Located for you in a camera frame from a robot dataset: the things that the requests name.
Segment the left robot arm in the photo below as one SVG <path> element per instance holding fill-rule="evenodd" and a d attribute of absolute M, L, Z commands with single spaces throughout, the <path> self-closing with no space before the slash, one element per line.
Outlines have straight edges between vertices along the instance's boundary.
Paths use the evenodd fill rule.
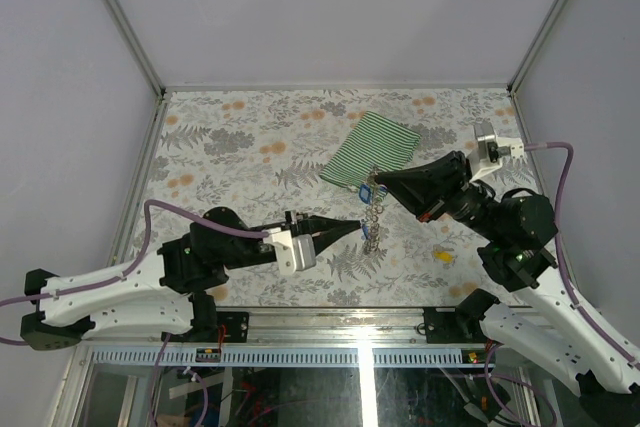
<path fill-rule="evenodd" d="M 360 228 L 358 220 L 293 211 L 250 227 L 232 209 L 216 207 L 183 236 L 131 262 L 78 276 L 28 272 L 24 292 L 34 310 L 22 317 L 20 337 L 36 351 L 144 336 L 222 343 L 228 328 L 209 292 L 225 284 L 230 271 L 274 264 L 291 276 L 314 267 L 320 253 Z"/>

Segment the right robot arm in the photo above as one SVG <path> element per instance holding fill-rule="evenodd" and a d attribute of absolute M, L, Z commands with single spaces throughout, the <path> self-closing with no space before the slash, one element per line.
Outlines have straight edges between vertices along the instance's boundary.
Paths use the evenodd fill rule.
<path fill-rule="evenodd" d="M 474 342 L 485 335 L 501 342 L 575 395 L 582 393 L 582 376 L 608 393 L 638 392 L 638 349 L 587 306 L 563 279 L 558 257 L 546 248 L 558 233 L 549 199 L 528 190 L 524 196 L 510 191 L 497 200 L 483 182 L 501 168 L 508 151 L 452 151 L 421 167 L 379 173 L 375 181 L 418 221 L 448 215 L 486 239 L 477 252 L 489 277 L 533 307 L 556 332 L 550 336 L 535 325 L 518 325 L 511 311 L 495 305 L 487 311 L 470 307 L 456 316 L 463 339 Z"/>

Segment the key with blue tag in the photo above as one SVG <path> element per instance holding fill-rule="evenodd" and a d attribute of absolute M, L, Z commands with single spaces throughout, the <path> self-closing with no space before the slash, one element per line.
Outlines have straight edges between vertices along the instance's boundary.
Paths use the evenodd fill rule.
<path fill-rule="evenodd" d="M 386 187 L 381 186 L 380 192 L 382 196 L 385 196 L 387 193 Z M 358 196 L 362 202 L 369 203 L 373 198 L 372 188 L 366 184 L 362 184 L 359 188 Z"/>

